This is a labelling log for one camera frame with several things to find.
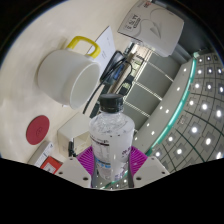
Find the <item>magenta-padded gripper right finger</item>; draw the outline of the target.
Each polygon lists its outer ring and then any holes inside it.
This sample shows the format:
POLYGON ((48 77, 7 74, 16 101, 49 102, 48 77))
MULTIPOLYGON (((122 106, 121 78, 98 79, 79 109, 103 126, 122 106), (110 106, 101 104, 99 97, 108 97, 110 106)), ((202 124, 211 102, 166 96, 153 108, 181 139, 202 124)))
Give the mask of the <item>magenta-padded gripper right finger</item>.
POLYGON ((140 188, 169 175, 155 156, 147 156, 135 147, 131 148, 128 165, 130 188, 140 188))

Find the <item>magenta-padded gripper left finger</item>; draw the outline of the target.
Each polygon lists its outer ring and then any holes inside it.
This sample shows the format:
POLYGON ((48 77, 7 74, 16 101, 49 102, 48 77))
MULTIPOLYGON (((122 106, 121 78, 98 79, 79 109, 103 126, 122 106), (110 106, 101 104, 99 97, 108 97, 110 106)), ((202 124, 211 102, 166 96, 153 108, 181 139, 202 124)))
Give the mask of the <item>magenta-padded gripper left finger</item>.
POLYGON ((81 187, 91 188, 94 170, 94 154, 92 148, 88 147, 76 157, 69 157, 55 175, 81 187))

